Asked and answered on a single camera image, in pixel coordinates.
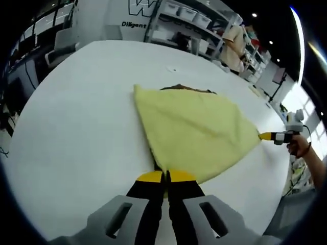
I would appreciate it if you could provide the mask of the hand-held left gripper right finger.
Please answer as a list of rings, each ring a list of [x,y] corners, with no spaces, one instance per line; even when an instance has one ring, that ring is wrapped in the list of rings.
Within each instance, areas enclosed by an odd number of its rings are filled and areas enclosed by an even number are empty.
[[[214,195],[205,195],[194,176],[167,171],[169,217],[177,244],[280,244],[247,228],[240,213]]]

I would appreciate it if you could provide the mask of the person's right hand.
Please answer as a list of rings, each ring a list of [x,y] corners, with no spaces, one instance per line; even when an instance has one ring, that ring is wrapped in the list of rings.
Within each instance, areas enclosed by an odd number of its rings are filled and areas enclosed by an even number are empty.
[[[293,135],[291,142],[287,145],[289,153],[296,158],[303,157],[311,147],[309,143],[302,135]]]

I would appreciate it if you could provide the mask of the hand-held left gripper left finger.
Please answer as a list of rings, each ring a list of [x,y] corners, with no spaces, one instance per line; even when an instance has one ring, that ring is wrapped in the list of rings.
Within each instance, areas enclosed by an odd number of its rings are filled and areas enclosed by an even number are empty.
[[[84,229],[50,244],[154,244],[164,192],[162,171],[143,174],[126,195],[117,195],[92,213]]]

